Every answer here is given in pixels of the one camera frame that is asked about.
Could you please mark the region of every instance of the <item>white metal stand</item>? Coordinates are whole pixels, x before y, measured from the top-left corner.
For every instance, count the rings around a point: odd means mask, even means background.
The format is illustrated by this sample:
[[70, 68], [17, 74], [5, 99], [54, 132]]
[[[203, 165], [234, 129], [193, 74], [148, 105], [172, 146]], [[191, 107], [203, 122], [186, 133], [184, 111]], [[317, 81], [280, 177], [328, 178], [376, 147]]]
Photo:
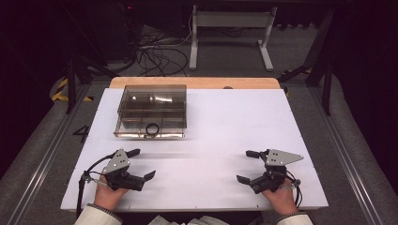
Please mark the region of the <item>white metal stand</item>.
[[222, 12], [222, 11], [198, 11], [197, 6], [193, 6], [192, 11], [192, 45], [190, 69], [196, 69], [198, 54], [198, 26], [212, 27], [266, 27], [266, 33], [262, 40], [258, 40], [258, 47], [263, 56], [267, 71], [272, 71], [273, 66], [267, 51], [269, 34], [276, 16], [276, 7], [271, 12]]

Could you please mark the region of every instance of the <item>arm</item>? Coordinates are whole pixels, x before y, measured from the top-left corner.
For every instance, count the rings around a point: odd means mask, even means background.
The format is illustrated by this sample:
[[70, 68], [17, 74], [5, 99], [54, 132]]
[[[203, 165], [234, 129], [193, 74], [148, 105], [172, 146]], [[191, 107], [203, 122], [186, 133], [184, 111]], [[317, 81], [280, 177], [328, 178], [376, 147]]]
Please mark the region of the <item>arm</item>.
[[[99, 180], [106, 184], [106, 179], [102, 175]], [[76, 221], [76, 225], [120, 225], [122, 220], [113, 213], [118, 202], [127, 189], [120, 188], [112, 190], [101, 184], [97, 184], [96, 197], [94, 204], [88, 204]]]
[[[289, 180], [284, 181], [284, 186], [291, 186]], [[274, 210], [281, 216], [278, 225], [312, 225], [310, 218], [300, 212], [293, 200], [291, 188], [279, 188], [275, 192], [265, 190], [263, 195], [269, 200]]]

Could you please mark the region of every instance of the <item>person's left hand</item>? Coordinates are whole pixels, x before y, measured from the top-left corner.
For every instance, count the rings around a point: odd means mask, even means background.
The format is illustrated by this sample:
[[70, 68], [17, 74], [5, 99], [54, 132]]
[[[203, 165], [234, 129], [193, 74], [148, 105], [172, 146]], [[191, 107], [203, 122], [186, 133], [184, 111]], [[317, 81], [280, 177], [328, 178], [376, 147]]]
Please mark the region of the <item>person's left hand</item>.
[[[107, 183], [105, 176], [101, 175], [99, 180], [103, 183]], [[113, 211], [120, 199], [129, 190], [124, 188], [119, 188], [117, 190], [112, 190], [110, 187], [106, 187], [102, 184], [97, 184], [96, 197], [94, 204], [102, 208]]]

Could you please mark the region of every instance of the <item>white sleeve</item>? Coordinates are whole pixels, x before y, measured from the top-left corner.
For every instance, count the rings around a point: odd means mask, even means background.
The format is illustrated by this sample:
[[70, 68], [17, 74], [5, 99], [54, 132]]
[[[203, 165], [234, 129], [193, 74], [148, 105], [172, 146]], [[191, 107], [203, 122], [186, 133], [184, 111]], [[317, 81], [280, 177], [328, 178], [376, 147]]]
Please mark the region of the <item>white sleeve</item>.
[[122, 221], [116, 215], [106, 213], [96, 207], [86, 206], [75, 225], [121, 225]]
[[296, 215], [282, 219], [277, 225], [313, 225], [307, 215]]

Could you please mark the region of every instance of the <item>table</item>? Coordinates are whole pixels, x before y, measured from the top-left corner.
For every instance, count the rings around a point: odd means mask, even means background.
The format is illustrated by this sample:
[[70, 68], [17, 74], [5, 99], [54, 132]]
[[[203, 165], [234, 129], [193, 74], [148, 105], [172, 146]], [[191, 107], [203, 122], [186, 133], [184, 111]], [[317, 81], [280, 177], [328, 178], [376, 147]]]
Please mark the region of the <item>table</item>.
[[[113, 134], [125, 84], [185, 83], [186, 137], [179, 141], [132, 141]], [[314, 165], [278, 82], [271, 78], [115, 78], [105, 89], [84, 148], [70, 178], [61, 209], [74, 210], [83, 170], [118, 148], [141, 148], [129, 172], [156, 170], [141, 192], [124, 196], [118, 212], [264, 211], [271, 206], [240, 184], [236, 175], [260, 176], [264, 163], [246, 150], [275, 148], [304, 156], [287, 165], [302, 182], [301, 209], [328, 206]], [[105, 161], [96, 167], [100, 171]], [[83, 205], [94, 199], [95, 183], [85, 185]]]

